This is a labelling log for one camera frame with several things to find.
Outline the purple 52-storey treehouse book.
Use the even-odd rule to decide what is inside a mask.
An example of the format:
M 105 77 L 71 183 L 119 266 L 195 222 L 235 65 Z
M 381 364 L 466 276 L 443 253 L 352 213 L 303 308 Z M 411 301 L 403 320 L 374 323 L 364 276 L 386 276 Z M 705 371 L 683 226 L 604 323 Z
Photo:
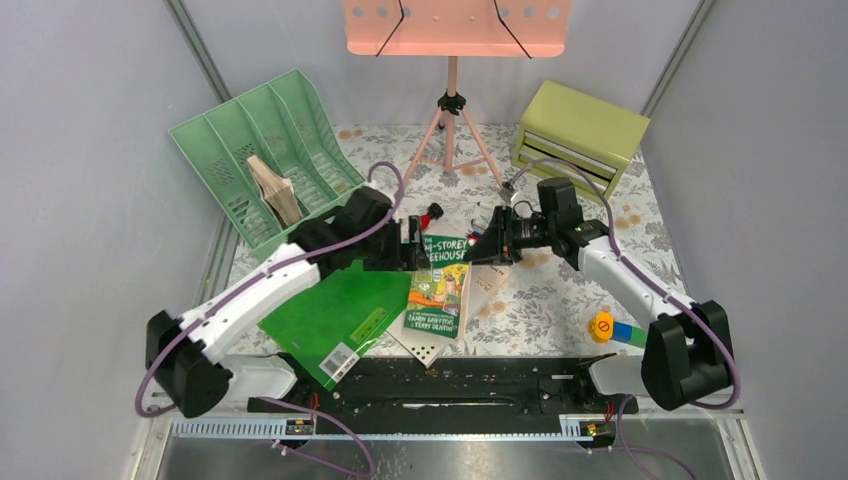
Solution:
M 294 193 L 292 181 L 277 175 L 257 155 L 246 159 L 263 202 L 270 208 L 282 228 L 290 228 L 304 215 Z

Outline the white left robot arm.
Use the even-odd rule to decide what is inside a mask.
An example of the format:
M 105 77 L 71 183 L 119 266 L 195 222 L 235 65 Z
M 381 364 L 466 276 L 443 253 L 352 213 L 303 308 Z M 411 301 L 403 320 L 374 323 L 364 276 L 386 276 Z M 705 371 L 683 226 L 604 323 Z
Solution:
M 134 407 L 142 417 L 178 410 L 200 417 L 227 397 L 270 397 L 296 411 L 310 385 L 279 357 L 233 355 L 234 343 L 272 312 L 331 274 L 361 261 L 371 271 L 412 271 L 428 265 L 422 233 L 412 215 L 405 226 L 395 212 L 402 195 L 355 189 L 341 206 L 301 221 L 288 240 L 249 275 L 216 297 L 173 317 L 160 311 L 146 326 L 146 373 Z

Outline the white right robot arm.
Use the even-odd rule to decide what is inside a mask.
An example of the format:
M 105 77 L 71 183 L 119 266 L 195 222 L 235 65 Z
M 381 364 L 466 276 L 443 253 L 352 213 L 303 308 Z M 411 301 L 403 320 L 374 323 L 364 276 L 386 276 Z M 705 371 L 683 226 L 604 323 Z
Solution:
M 607 290 L 647 333 L 639 357 L 613 355 L 584 367 L 573 386 L 575 402 L 597 412 L 613 395 L 648 396 L 671 411 L 725 388 L 727 408 L 740 393 L 729 322 L 715 301 L 676 296 L 617 246 L 603 222 L 587 220 L 572 182 L 538 183 L 540 210 L 522 217 L 510 206 L 494 208 L 489 225 L 464 256 L 473 265 L 512 265 L 526 249 L 548 247 L 574 270 Z

